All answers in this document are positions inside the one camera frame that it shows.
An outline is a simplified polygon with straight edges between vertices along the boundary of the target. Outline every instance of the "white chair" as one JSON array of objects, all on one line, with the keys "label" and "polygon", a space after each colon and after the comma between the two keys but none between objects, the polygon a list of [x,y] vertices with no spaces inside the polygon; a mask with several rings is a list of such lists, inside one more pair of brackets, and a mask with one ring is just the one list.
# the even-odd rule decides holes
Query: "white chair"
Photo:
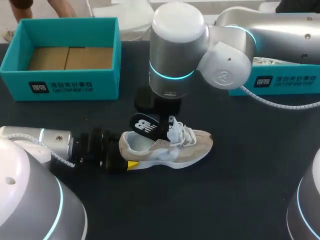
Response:
[{"label": "white chair", "polygon": [[279,1],[271,1],[261,3],[259,6],[259,11],[266,14],[271,14],[276,12],[276,8],[279,6]]},{"label": "white chair", "polygon": [[91,8],[90,0],[86,0],[90,17],[95,18],[118,18],[120,33],[130,34],[140,32],[141,36],[148,32],[151,26],[155,11],[150,5],[149,0],[128,0],[107,7]]}]

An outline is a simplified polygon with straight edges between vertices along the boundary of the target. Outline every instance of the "cardboard insert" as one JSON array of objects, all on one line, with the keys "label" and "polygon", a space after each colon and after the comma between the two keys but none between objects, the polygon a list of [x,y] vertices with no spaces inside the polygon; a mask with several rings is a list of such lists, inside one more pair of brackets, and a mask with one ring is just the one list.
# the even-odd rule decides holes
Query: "cardboard insert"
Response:
[{"label": "cardboard insert", "polygon": [[112,47],[36,47],[29,71],[111,69]]}]

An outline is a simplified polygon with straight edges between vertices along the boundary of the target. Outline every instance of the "shoe sole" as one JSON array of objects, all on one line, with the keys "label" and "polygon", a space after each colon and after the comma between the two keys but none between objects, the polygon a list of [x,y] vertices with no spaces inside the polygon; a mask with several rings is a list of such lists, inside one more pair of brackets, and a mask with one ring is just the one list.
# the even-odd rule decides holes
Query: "shoe sole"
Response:
[{"label": "shoe sole", "polygon": [[141,170],[141,169],[148,169],[152,166],[156,165],[164,165],[167,167],[170,167],[172,169],[183,169],[186,167],[189,167],[197,162],[199,162],[201,159],[203,159],[206,155],[208,155],[210,151],[208,151],[206,154],[192,160],[192,161],[186,161],[186,162],[172,162],[172,161],[139,161],[138,166],[135,168],[132,168],[131,170]]}]

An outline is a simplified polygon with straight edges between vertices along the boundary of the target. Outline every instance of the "box logo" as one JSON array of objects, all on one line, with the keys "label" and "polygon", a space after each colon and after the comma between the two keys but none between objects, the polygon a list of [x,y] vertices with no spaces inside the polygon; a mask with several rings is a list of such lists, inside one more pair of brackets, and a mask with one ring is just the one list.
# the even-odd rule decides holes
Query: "box logo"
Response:
[{"label": "box logo", "polygon": [[49,89],[44,81],[30,81],[29,86],[34,94],[48,94]]},{"label": "box logo", "polygon": [[253,87],[268,88],[271,85],[273,78],[273,76],[257,76]]}]

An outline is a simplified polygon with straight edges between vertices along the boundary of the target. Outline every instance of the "new balance logo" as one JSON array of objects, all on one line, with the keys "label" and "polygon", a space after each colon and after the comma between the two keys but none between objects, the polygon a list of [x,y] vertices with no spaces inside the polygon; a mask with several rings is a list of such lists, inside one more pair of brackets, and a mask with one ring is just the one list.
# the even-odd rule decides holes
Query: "new balance logo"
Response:
[{"label": "new balance logo", "polygon": [[134,125],[137,129],[144,130],[146,133],[150,133],[152,130],[156,129],[157,126],[146,120],[139,120],[138,123]]}]

